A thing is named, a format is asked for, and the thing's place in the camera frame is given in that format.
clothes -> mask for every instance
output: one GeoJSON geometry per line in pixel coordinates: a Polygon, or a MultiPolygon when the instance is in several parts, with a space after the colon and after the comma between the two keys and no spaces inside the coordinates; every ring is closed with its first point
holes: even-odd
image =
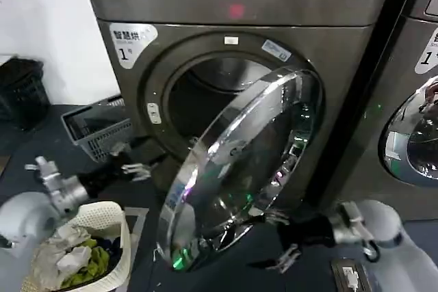
{"type": "Polygon", "coordinates": [[[59,227],[55,234],[40,246],[35,257],[32,276],[36,282],[39,282],[44,289],[51,291],[60,289],[62,282],[67,277],[75,274],[80,267],[73,270],[73,260],[70,259],[72,267],[69,270],[60,271],[57,267],[58,261],[66,256],[71,248],[89,238],[90,234],[85,228],[70,224],[59,227]]]}
{"type": "Polygon", "coordinates": [[[97,247],[97,241],[95,239],[88,239],[81,243],[81,246],[88,246],[90,249],[97,247]]]}
{"type": "Polygon", "coordinates": [[[88,240],[91,235],[83,227],[65,224],[59,227],[55,234],[48,240],[49,244],[56,245],[61,250],[73,248],[88,240]]]}
{"type": "Polygon", "coordinates": [[[93,237],[97,241],[97,245],[101,246],[104,250],[110,250],[112,248],[112,242],[109,239],[102,237],[93,237]]]}
{"type": "Polygon", "coordinates": [[[110,255],[102,247],[93,248],[87,267],[81,268],[77,274],[67,278],[61,288],[75,287],[102,276],[107,271],[109,261],[110,255]]]}
{"type": "Polygon", "coordinates": [[[63,256],[57,263],[59,276],[64,281],[66,278],[76,274],[82,267],[88,264],[91,257],[91,248],[88,246],[79,246],[72,252],[63,256]]]}
{"type": "Polygon", "coordinates": [[[122,258],[123,249],[120,248],[120,237],[117,237],[111,245],[111,249],[108,250],[109,253],[109,264],[108,271],[116,268],[118,262],[122,258]]]}

red light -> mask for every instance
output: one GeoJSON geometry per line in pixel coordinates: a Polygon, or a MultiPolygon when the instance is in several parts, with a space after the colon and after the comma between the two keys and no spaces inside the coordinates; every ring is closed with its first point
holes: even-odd
{"type": "Polygon", "coordinates": [[[228,7],[228,15],[233,20],[238,20],[239,18],[242,18],[245,14],[245,6],[234,3],[228,7]]]}

small sticker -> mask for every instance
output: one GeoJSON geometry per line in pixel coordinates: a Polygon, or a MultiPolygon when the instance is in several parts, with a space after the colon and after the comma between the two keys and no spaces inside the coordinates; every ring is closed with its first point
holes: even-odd
{"type": "Polygon", "coordinates": [[[169,194],[167,195],[166,198],[166,205],[170,208],[170,209],[175,209],[178,201],[181,197],[181,195],[183,195],[185,191],[185,185],[183,183],[177,183],[177,184],[172,184],[172,187],[170,188],[169,194]]]}
{"type": "Polygon", "coordinates": [[[151,119],[151,122],[153,124],[161,124],[162,123],[162,117],[159,116],[159,108],[158,105],[155,103],[148,103],[148,115],[151,119]]]}
{"type": "Polygon", "coordinates": [[[436,65],[438,65],[438,28],[433,32],[417,65],[415,65],[415,73],[423,75],[432,70],[436,65]]]}
{"type": "Polygon", "coordinates": [[[239,37],[224,37],[224,44],[239,44],[239,37]]]}
{"type": "Polygon", "coordinates": [[[290,51],[285,50],[283,47],[277,45],[271,40],[266,40],[261,48],[283,62],[286,62],[290,55],[292,55],[290,51]]]}
{"type": "Polygon", "coordinates": [[[109,30],[123,68],[132,68],[143,50],[158,37],[157,29],[150,24],[111,23],[109,30]]]}

machine door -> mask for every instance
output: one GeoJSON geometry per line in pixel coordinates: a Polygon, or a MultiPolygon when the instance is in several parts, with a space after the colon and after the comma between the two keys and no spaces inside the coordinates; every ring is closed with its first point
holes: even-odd
{"type": "Polygon", "coordinates": [[[381,155],[387,169],[413,185],[438,186],[438,76],[410,96],[389,121],[381,155]]]}
{"type": "Polygon", "coordinates": [[[193,146],[159,218],[157,244],[177,271],[196,269],[241,239],[275,201],[312,141],[322,86],[284,67],[227,105],[193,146]]]}

washing machine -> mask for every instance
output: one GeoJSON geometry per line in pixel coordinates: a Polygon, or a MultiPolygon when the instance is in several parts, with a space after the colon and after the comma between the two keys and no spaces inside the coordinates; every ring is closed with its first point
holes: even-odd
{"type": "Polygon", "coordinates": [[[187,269],[301,203],[385,0],[91,2],[187,269]]]}
{"type": "Polygon", "coordinates": [[[372,198],[404,220],[438,218],[438,0],[402,2],[368,95],[350,98],[366,100],[322,207],[372,198]]]}

